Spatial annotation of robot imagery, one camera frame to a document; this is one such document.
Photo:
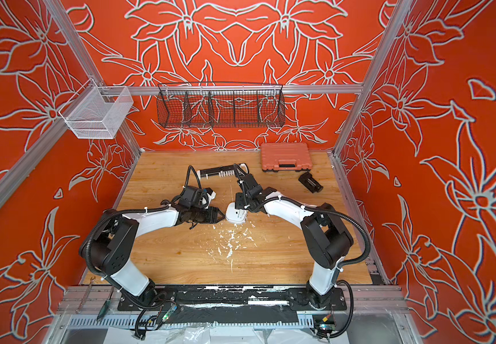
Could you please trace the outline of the white alarm device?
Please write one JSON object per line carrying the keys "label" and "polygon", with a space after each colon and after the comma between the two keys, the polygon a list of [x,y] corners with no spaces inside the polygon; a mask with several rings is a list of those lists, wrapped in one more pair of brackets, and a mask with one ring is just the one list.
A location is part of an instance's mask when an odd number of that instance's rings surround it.
{"label": "white alarm device", "polygon": [[237,209],[235,203],[230,203],[226,209],[226,221],[238,225],[246,222],[248,211],[245,209]]}

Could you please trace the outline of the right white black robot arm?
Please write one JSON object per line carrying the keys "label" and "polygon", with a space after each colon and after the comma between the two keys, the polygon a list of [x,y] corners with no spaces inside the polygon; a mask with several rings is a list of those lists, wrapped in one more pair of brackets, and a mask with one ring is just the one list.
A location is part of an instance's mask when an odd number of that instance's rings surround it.
{"label": "right white black robot arm", "polygon": [[[361,224],[337,212],[330,204],[303,204],[276,189],[257,186],[255,191],[237,193],[234,206],[238,210],[279,217],[301,229],[314,260],[312,275],[306,285],[306,300],[317,310],[330,303],[332,289],[343,268],[364,262],[371,253],[370,237]],[[347,258],[354,244],[354,238],[345,225],[347,222],[360,233],[364,246],[362,253],[352,259]]]}

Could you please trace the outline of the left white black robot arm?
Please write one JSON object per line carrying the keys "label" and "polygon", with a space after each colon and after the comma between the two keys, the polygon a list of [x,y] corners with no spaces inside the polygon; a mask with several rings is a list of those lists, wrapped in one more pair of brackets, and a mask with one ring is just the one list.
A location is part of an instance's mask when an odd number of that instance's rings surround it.
{"label": "left white black robot arm", "polygon": [[140,309],[157,305],[155,283],[135,266],[131,252],[137,238],[184,223],[217,224],[225,213],[215,206],[205,208],[173,206],[158,208],[108,209],[100,217],[79,249],[88,270],[117,288],[124,298]]}

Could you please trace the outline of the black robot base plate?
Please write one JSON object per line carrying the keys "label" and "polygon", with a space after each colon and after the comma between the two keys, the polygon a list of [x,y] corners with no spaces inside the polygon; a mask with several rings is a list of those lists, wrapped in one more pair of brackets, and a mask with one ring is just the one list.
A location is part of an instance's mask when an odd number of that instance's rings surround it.
{"label": "black robot base plate", "polygon": [[159,285],[156,290],[184,306],[261,305],[283,306],[294,311],[348,309],[343,291],[337,288],[324,296],[306,291],[305,285]]}

